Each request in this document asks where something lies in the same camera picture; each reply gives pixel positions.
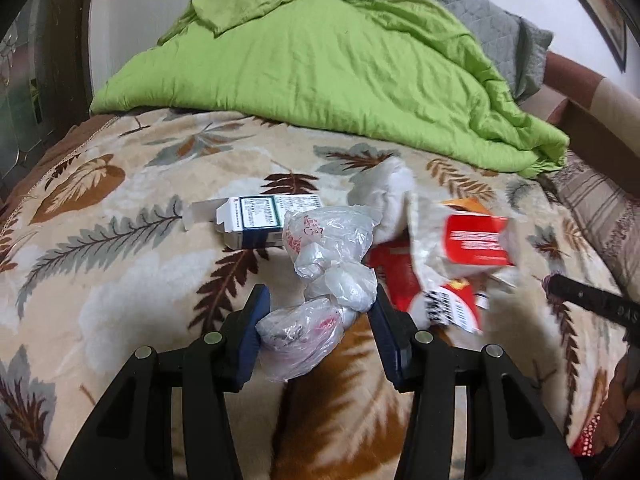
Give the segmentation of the person's right hand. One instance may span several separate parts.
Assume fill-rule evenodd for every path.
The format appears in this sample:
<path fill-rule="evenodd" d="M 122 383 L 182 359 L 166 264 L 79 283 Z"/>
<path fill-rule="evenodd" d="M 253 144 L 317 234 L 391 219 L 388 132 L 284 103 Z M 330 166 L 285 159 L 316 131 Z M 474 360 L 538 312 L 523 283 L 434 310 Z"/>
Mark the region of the person's right hand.
<path fill-rule="evenodd" d="M 628 412 L 639 411 L 639 390 L 625 392 L 628 356 L 624 356 L 615 367 L 614 376 L 608 386 L 606 397 L 600 411 L 600 422 L 593 436 L 593 452 L 601 453 L 612 448 L 620 438 L 620 424 Z"/>

